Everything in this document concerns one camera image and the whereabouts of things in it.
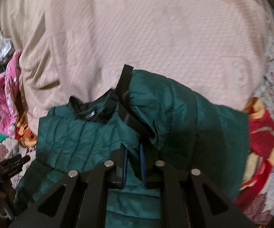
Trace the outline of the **person's left hand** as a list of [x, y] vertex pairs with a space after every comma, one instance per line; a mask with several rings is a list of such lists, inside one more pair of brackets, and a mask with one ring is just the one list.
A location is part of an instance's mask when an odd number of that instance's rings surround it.
[[6, 192], [0, 191], [0, 216], [5, 216], [5, 199], [6, 197], [10, 197], [11, 200], [13, 200], [15, 196], [15, 189], [13, 187], [8, 187]]

